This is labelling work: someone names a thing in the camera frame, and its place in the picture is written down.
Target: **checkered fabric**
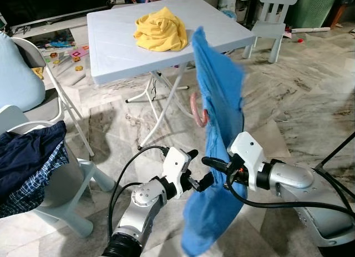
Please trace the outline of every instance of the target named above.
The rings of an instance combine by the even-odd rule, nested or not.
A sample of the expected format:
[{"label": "checkered fabric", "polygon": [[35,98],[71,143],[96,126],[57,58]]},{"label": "checkered fabric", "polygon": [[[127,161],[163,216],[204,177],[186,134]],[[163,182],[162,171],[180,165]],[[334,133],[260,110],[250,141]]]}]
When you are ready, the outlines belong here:
[{"label": "checkered fabric", "polygon": [[52,173],[61,165],[68,163],[64,141],[61,141],[41,169],[0,205],[0,218],[25,213],[38,207],[44,200],[44,186],[48,185]]}]

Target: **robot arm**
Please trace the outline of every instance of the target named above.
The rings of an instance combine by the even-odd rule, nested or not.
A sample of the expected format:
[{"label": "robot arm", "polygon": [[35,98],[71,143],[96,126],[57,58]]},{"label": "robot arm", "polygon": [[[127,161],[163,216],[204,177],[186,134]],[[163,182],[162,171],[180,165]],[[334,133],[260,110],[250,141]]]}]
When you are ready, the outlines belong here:
[{"label": "robot arm", "polygon": [[[248,132],[240,133],[228,148],[232,156],[222,160],[204,157],[202,162],[230,174],[233,181],[251,190],[270,190],[287,202],[314,202],[344,207],[328,181],[311,168],[285,164],[279,160],[266,162],[259,143]],[[354,219],[337,210],[296,207],[296,212],[318,247],[341,245],[355,240]]]},{"label": "robot arm", "polygon": [[102,256],[140,256],[151,233],[154,218],[169,199],[179,199],[183,192],[191,188],[203,191],[213,184],[212,173],[205,175],[200,182],[191,178],[188,166],[197,154],[197,150],[185,153],[174,147],[169,149],[163,163],[162,177],[154,177],[132,191],[131,202]]}]

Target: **white plastic table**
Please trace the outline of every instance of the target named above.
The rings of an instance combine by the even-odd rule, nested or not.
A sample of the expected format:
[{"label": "white plastic table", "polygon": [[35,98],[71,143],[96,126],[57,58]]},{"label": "white plastic table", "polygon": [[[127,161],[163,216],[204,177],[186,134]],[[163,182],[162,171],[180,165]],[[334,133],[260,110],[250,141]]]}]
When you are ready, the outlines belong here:
[{"label": "white plastic table", "polygon": [[[153,52],[138,47],[136,39],[133,37],[136,31],[135,21],[145,14],[161,10],[164,6],[184,22],[189,38],[188,45],[178,52]],[[190,38],[199,26],[203,26],[209,45],[219,52],[227,52],[250,45],[255,37],[251,31],[203,0],[162,0],[89,13],[87,17],[91,73],[96,84],[133,77],[146,72],[152,74],[145,90],[140,95],[126,100],[126,102],[131,102],[147,95],[157,120],[155,127],[140,143],[139,149],[160,125],[175,95],[187,62],[194,60]],[[180,64],[180,69],[174,85],[157,73],[159,69],[177,64]],[[171,88],[160,116],[156,113],[148,93],[153,77],[157,77]],[[178,101],[177,104],[185,114],[191,115]]]}]

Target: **marble floor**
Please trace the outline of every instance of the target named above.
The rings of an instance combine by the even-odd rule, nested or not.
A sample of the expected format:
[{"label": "marble floor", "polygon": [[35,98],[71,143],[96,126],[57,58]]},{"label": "marble floor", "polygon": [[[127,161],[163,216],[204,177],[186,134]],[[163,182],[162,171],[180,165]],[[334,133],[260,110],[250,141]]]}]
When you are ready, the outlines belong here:
[{"label": "marble floor", "polygon": [[[272,41],[259,39],[251,59],[241,58],[242,49],[230,58],[244,66],[243,87],[245,130],[264,147],[268,158],[313,167],[354,131],[355,39],[348,34],[355,24],[344,23],[326,33],[297,34],[282,42],[279,60],[267,62]],[[149,75],[95,85],[86,58],[86,77],[59,78],[63,88],[81,109],[81,123],[95,156],[91,160],[116,179],[136,147],[154,126],[148,102],[126,104],[125,99],[139,93]],[[175,68],[164,73],[173,79]],[[198,90],[195,71],[188,71],[183,83],[189,90],[179,91],[187,105],[189,95]],[[168,90],[157,83],[155,105],[161,109]],[[66,119],[68,131],[74,129]],[[169,107],[152,144],[198,149],[204,156],[205,130],[182,114],[175,104]],[[89,158],[79,138],[68,141],[78,157]],[[325,168],[355,191],[353,141]],[[162,170],[162,156],[154,150],[139,157],[128,169],[123,184],[144,182]],[[192,161],[193,176],[201,178],[208,170]],[[184,226],[182,210],[191,192],[170,201],[156,217],[143,257],[184,256],[180,246]],[[48,225],[32,212],[0,219],[0,256],[6,257],[96,257],[106,246],[106,207],[109,193],[91,182],[81,198],[78,213],[94,223],[93,233],[80,239],[61,221]],[[267,191],[249,191],[255,201],[280,201]],[[116,205],[117,223],[129,202],[126,192]],[[310,241],[292,209],[256,209],[245,205],[222,237],[202,256],[321,256]]]}]

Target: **white chair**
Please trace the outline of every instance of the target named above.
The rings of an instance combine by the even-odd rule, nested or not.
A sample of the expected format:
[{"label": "white chair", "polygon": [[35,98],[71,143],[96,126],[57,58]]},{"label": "white chair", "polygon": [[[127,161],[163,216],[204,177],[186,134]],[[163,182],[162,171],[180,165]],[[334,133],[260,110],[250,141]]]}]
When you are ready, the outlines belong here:
[{"label": "white chair", "polygon": [[[254,44],[245,47],[243,52],[243,58],[249,59],[251,56],[252,49],[255,48],[257,37],[262,38],[273,38],[275,39],[270,57],[268,61],[274,63],[278,59],[278,52],[280,51],[281,39],[285,31],[285,16],[288,10],[288,6],[293,5],[297,0],[260,0],[264,5],[262,7],[260,20],[258,20],[252,31],[254,32],[256,38]],[[279,5],[283,5],[280,16],[277,16],[277,10]]]},{"label": "white chair", "polygon": [[83,119],[82,115],[79,113],[79,110],[77,110],[73,102],[69,99],[59,82],[52,74],[38,48],[25,39],[12,38],[12,41],[16,44],[26,64],[30,68],[44,67],[54,85],[53,89],[46,90],[45,99],[40,105],[24,112],[26,117],[30,121],[46,120],[56,123],[57,121],[64,119],[64,110],[67,110],[78,131],[78,135],[81,137],[90,156],[94,156],[94,152],[91,149],[77,119],[75,118],[72,109],[75,111],[80,120]]},{"label": "white chair", "polygon": [[[17,126],[8,129],[11,124]],[[26,117],[21,110],[13,105],[0,109],[0,133],[10,131],[23,134],[39,126],[50,127],[51,125],[53,123],[48,121],[26,122]],[[69,164],[62,165],[54,171],[49,185],[44,189],[44,201],[34,209],[34,212],[50,224],[58,219],[64,220],[79,237],[84,238],[92,232],[93,223],[74,211],[80,197],[91,178],[94,178],[105,192],[113,189],[115,181],[99,170],[94,163],[75,158],[70,148],[67,145],[65,147]]]}]

